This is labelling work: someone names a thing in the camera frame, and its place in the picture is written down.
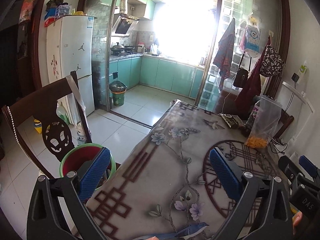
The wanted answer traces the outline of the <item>person's right hand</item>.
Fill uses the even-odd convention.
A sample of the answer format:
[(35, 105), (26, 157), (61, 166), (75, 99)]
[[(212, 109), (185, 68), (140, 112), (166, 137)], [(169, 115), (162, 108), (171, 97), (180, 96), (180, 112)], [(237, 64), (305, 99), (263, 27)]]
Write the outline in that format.
[(301, 211), (298, 211), (292, 218), (292, 222), (293, 222), (293, 234), (296, 234), (297, 231), (297, 227), (299, 226), (300, 222), (303, 219), (303, 214)]

